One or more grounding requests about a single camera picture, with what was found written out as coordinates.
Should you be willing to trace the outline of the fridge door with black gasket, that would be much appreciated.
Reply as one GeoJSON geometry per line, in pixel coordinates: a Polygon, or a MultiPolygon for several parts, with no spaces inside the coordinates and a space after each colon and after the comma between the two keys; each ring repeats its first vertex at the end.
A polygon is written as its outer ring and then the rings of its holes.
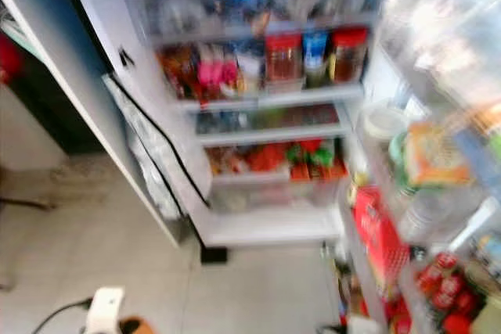
{"type": "Polygon", "coordinates": [[[114,72],[80,0],[2,1],[154,223],[171,241],[193,238],[207,252],[186,208],[203,194],[191,180],[169,178],[171,168],[186,170],[178,145],[141,109],[139,91],[114,72]]]}

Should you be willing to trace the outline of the white open fridge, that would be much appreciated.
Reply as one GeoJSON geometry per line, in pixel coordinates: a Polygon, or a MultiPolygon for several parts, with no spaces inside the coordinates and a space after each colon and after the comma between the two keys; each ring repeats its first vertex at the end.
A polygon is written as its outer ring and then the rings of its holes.
{"type": "Polygon", "coordinates": [[[386,0],[80,0],[100,47],[125,86],[139,91],[140,106],[178,145],[186,170],[171,168],[172,181],[201,192],[187,213],[204,243],[203,262],[225,262],[236,247],[323,243],[341,236],[332,205],[322,208],[221,213],[211,208],[212,172],[204,149],[341,138],[348,174],[362,168],[355,117],[373,90],[364,80],[373,61],[373,39],[386,0]],[[357,81],[335,84],[328,74],[335,30],[368,29],[365,65],[357,81]],[[303,79],[266,83],[265,37],[328,31],[325,83],[303,79]],[[225,45],[236,58],[239,79],[211,90],[198,83],[197,44],[225,45]]]}

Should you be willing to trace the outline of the fridge door with full shelves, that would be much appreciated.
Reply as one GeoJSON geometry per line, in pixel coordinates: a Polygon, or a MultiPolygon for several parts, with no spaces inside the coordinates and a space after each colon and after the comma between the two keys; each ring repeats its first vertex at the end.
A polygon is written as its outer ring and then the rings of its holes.
{"type": "Polygon", "coordinates": [[[501,334],[501,0],[386,0],[373,39],[362,104],[401,109],[437,124],[458,148],[473,181],[419,187],[404,170],[404,133],[369,140],[355,117],[362,168],[348,189],[348,248],[362,291],[351,315],[378,321],[385,334],[501,334]],[[355,230],[355,188],[375,186],[397,227],[423,189],[476,189],[483,201],[445,243],[410,246],[398,294],[383,297],[355,230]]]}

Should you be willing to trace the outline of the pink packet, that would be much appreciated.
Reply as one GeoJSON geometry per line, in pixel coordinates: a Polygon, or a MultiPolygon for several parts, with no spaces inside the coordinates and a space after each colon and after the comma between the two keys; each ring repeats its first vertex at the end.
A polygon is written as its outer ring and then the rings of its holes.
{"type": "Polygon", "coordinates": [[[198,83],[211,90],[232,87],[239,80],[239,66],[225,45],[197,44],[198,83]]]}

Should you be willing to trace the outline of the clear crisper drawer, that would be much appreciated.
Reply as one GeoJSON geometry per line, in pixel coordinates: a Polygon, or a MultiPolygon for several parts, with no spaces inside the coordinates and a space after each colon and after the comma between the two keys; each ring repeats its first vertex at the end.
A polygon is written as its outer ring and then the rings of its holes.
{"type": "Polygon", "coordinates": [[[212,172],[211,208],[221,213],[326,207],[348,174],[341,138],[212,145],[204,151],[212,172]]]}

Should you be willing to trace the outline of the red lid jar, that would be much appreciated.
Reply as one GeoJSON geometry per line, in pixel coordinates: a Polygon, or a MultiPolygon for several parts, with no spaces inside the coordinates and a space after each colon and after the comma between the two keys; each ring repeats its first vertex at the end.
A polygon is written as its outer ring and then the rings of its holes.
{"type": "Polygon", "coordinates": [[[303,79],[303,34],[269,34],[265,37],[266,83],[303,79]]]}
{"type": "Polygon", "coordinates": [[[365,27],[335,30],[330,37],[328,74],[335,84],[357,81],[364,69],[369,31],[365,27]]]}

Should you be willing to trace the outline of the blue lid container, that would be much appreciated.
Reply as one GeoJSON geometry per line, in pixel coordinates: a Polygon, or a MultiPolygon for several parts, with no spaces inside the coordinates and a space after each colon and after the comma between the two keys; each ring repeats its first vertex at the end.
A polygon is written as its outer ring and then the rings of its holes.
{"type": "Polygon", "coordinates": [[[303,70],[306,88],[322,87],[325,83],[328,40],[328,31],[310,31],[303,34],[303,70]]]}

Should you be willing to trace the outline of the white round container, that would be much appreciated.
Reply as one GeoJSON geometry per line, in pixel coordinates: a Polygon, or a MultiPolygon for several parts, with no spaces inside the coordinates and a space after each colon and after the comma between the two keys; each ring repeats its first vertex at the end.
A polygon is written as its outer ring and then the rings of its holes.
{"type": "Polygon", "coordinates": [[[393,106],[367,106],[360,115],[362,133],[371,141],[383,143],[404,133],[410,123],[407,113],[393,106]]]}

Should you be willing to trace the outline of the red bag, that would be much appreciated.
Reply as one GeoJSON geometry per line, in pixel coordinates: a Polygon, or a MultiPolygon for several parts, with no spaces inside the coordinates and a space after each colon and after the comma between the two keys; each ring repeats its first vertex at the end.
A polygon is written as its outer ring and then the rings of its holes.
{"type": "Polygon", "coordinates": [[[355,188],[351,212],[380,295],[396,296],[398,277],[410,263],[410,246],[398,234],[380,190],[375,186],[355,188]]]}

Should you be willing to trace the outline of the orange packet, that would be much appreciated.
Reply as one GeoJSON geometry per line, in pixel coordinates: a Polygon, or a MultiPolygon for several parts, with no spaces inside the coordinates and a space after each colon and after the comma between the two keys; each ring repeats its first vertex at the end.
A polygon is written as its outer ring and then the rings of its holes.
{"type": "Polygon", "coordinates": [[[473,181],[454,141],[437,124],[423,120],[409,124],[403,154],[405,176],[412,186],[460,186],[473,181]]]}

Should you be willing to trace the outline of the clear plastic bottle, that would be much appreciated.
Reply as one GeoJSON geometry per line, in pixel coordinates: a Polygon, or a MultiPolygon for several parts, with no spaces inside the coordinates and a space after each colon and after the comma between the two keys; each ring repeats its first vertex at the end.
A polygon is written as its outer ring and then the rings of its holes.
{"type": "Polygon", "coordinates": [[[445,243],[459,233],[482,201],[476,189],[420,190],[401,213],[398,234],[413,245],[445,243]]]}

